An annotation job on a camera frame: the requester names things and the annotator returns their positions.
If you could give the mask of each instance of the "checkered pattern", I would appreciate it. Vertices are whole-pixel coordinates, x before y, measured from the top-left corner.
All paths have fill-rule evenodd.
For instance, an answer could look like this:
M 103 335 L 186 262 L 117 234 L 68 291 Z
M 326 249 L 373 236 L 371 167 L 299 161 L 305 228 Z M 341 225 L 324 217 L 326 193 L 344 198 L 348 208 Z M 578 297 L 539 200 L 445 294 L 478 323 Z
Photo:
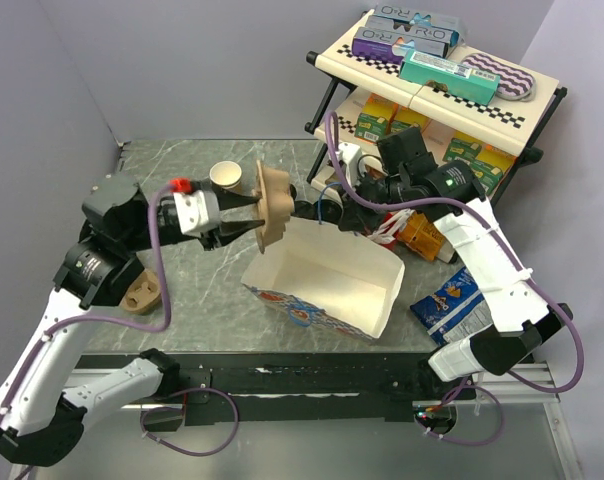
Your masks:
M 396 65 L 395 63 L 388 63 L 382 58 L 376 57 L 372 55 L 370 57 L 360 57 L 357 55 L 353 55 L 351 51 L 351 47 L 348 45 L 342 45 L 342 48 L 339 48 L 337 52 L 340 55 L 345 55 L 346 58 L 353 58 L 356 62 L 364 63 L 367 67 L 375 68 L 380 72 L 384 72 L 388 75 L 398 76 L 400 74 L 400 65 Z
M 443 92 L 442 90 L 434 89 L 433 91 L 436 93 L 441 93 L 442 95 L 444 95 L 444 98 L 452 98 L 455 103 L 463 104 L 467 108 L 473 108 L 479 113 L 484 113 L 488 115 L 490 118 L 496 118 L 502 123 L 510 123 L 513 128 L 520 128 L 522 126 L 522 123 L 526 120 L 524 117 L 516 117 L 511 112 L 503 112 L 502 109 L 498 107 L 480 105 L 479 103 L 466 100 L 462 97 L 456 97 L 455 95 Z
M 342 130 L 346 130 L 351 135 L 355 134 L 355 125 L 353 125 L 353 122 L 344 118 L 342 115 L 338 117 L 338 125 L 340 125 Z

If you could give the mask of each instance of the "teal box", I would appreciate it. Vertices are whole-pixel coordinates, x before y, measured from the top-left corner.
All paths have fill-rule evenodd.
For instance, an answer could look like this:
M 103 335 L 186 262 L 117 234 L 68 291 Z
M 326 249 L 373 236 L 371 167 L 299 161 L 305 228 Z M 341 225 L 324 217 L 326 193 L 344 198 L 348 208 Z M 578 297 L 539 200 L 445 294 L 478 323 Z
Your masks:
M 404 57 L 400 78 L 435 87 L 481 105 L 489 104 L 500 82 L 499 75 L 413 49 Z

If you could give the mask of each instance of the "black metal frame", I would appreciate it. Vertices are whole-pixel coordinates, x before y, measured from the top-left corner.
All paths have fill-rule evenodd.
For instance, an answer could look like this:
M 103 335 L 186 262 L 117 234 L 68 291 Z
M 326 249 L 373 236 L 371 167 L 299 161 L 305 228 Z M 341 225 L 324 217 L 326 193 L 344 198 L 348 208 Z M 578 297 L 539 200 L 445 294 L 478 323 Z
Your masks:
M 311 65 L 313 65 L 315 67 L 315 61 L 317 60 L 318 55 L 319 54 L 317 52 L 313 52 L 313 51 L 307 53 L 307 55 L 306 55 L 307 63 L 310 63 Z M 320 105 L 318 106 L 318 108 L 315 112 L 315 115 L 313 116 L 313 120 L 311 120 L 310 122 L 307 122 L 306 125 L 304 126 L 304 130 L 307 133 L 310 133 L 311 135 L 313 135 L 313 133 L 315 132 L 315 129 L 318 128 L 320 126 L 320 124 L 322 123 L 322 119 L 324 117 L 324 114 L 326 113 L 326 109 L 328 108 L 329 103 L 331 102 L 333 95 L 335 94 L 335 90 L 336 90 L 337 86 L 338 85 L 345 86 L 346 88 L 349 89 L 349 93 L 353 92 L 353 90 L 355 90 L 357 88 L 355 85 L 353 85 L 345 80 L 342 80 L 340 78 L 337 78 L 333 75 L 329 75 L 329 77 L 331 77 L 331 81 L 329 82 L 329 86 L 327 87 L 326 92 L 324 93 L 324 96 L 322 97 L 322 101 L 320 102 Z M 555 92 L 553 93 L 553 100 L 551 101 L 549 107 L 546 109 L 546 111 L 544 112 L 544 115 L 542 116 L 542 118 L 536 125 L 535 129 L 533 130 L 533 133 L 531 134 L 529 141 L 527 142 L 526 146 L 524 147 L 524 150 L 522 151 L 522 153 L 520 153 L 518 158 L 515 160 L 515 163 L 509 170 L 509 173 L 507 173 L 504 180 L 502 182 L 500 182 L 500 185 L 498 186 L 493 197 L 491 198 L 492 205 L 494 205 L 494 206 L 497 205 L 498 201 L 504 194 L 504 191 L 509 186 L 509 184 L 511 183 L 511 180 L 513 180 L 513 177 L 515 176 L 516 172 L 520 168 L 538 163 L 542 159 L 544 152 L 534 146 L 535 142 L 537 141 L 540 134 L 542 133 L 542 130 L 544 130 L 544 127 L 546 127 L 546 124 L 549 122 L 549 120 L 555 113 L 555 110 L 560 105 L 560 102 L 564 99 L 564 97 L 566 97 L 567 93 L 568 93 L 568 90 L 566 87 L 560 87 L 560 88 L 555 89 Z M 324 161 L 324 157 L 326 156 L 327 151 L 328 151 L 328 148 L 325 143 L 324 145 L 322 145 L 322 148 L 320 149 L 318 156 L 315 158 L 315 161 L 313 162 L 313 166 L 311 167 L 311 170 L 309 171 L 309 175 L 306 177 L 307 183 L 311 183 L 311 181 L 318 174 L 318 171 L 320 170 L 320 167 L 322 166 L 322 162 Z
M 459 382 L 442 383 L 435 378 L 426 363 L 431 353 L 204 352 L 169 356 L 180 364 L 180 389 L 204 385 L 234 395 L 243 421 L 384 418 L 410 422 L 412 402 L 440 400 Z M 137 354 L 88 354 L 77 368 L 121 368 L 135 358 Z M 258 396 L 268 394 L 285 396 Z M 458 398 L 473 399 L 475 392 L 464 390 Z M 221 397 L 189 395 L 186 425 L 230 420 L 229 406 Z

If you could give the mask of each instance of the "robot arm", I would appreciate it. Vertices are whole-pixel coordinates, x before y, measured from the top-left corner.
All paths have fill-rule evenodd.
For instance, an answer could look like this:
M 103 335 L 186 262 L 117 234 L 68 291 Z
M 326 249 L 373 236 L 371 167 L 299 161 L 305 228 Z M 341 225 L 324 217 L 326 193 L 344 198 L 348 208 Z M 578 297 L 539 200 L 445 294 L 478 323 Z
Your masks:
M 482 185 L 464 161 L 438 166 L 427 151 L 420 130 L 409 128 L 378 141 L 388 176 L 382 180 L 365 179 L 356 186 L 361 153 L 353 147 L 339 144 L 337 158 L 346 170 L 347 182 L 356 187 L 361 197 L 389 204 L 451 198 L 465 203 L 483 220 L 481 224 L 468 212 L 447 204 L 425 203 L 416 207 L 462 258 L 493 319 L 493 325 L 446 345 L 431 356 L 429 365 L 440 380 L 451 381 L 479 371 L 503 375 L 560 330 L 562 320 L 531 288 L 531 271 L 522 268 L 493 215 Z M 351 208 L 362 208 L 351 199 L 344 200 Z M 568 307 L 562 308 L 570 317 Z
M 172 196 L 157 211 L 161 245 L 197 239 L 206 250 L 232 242 L 262 220 L 223 222 L 220 212 L 260 198 L 224 191 L 210 182 L 174 180 Z M 94 383 L 64 389 L 93 336 L 97 322 L 74 323 L 47 335 L 65 319 L 93 307 L 115 306 L 144 267 L 135 252 L 150 248 L 147 201 L 137 182 L 107 176 L 82 206 L 80 241 L 67 252 L 42 319 L 13 371 L 0 388 L 0 453 L 12 463 L 50 466 L 64 458 L 83 432 L 123 405 L 178 390 L 179 365 L 157 350 Z M 35 357 L 33 347 L 40 345 Z M 25 364 L 26 375 L 17 378 Z M 7 393 L 17 385 L 10 405 Z

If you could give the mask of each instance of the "red connector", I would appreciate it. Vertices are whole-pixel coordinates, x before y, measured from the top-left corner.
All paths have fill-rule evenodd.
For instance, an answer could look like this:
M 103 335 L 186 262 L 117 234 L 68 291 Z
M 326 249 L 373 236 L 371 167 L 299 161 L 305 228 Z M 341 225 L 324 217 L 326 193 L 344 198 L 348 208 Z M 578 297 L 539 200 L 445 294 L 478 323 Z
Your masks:
M 185 177 L 177 177 L 169 182 L 171 190 L 174 193 L 192 193 L 193 187 L 191 186 L 191 180 Z

